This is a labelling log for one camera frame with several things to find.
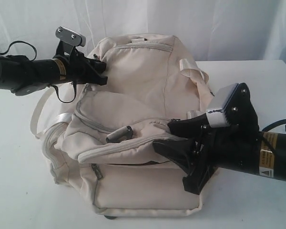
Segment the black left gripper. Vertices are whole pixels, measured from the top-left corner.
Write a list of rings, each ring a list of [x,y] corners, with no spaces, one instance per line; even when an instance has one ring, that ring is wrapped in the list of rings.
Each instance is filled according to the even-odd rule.
[[[99,74],[106,70],[106,63],[99,60],[91,60],[91,66],[96,71],[96,73],[93,73],[84,54],[78,51],[75,46],[62,40],[59,41],[52,60],[58,67],[58,76],[55,77],[55,84],[68,82],[76,82],[77,84],[107,84],[108,77]]]

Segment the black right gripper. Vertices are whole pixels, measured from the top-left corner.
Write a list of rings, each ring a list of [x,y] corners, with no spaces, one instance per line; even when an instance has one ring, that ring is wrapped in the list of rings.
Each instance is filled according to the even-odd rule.
[[[183,170],[187,192],[199,194],[216,167],[255,174],[258,118],[246,83],[239,83],[228,106],[230,126],[212,128],[206,113],[197,117],[172,119],[167,125],[172,135],[186,140],[154,140],[154,151]]]

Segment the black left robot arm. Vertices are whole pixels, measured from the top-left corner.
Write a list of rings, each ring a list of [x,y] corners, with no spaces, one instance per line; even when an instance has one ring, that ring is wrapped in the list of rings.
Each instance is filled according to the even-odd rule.
[[[0,52],[0,89],[24,96],[59,84],[106,85],[106,63],[85,57],[75,45],[60,41],[51,59],[30,60],[25,55]]]

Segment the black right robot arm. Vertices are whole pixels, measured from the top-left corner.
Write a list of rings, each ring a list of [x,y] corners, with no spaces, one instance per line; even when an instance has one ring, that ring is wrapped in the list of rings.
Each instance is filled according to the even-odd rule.
[[[245,83],[219,89],[204,114],[168,126],[177,140],[153,148],[185,172],[186,192],[199,195],[217,168],[286,181],[286,119],[260,129]]]

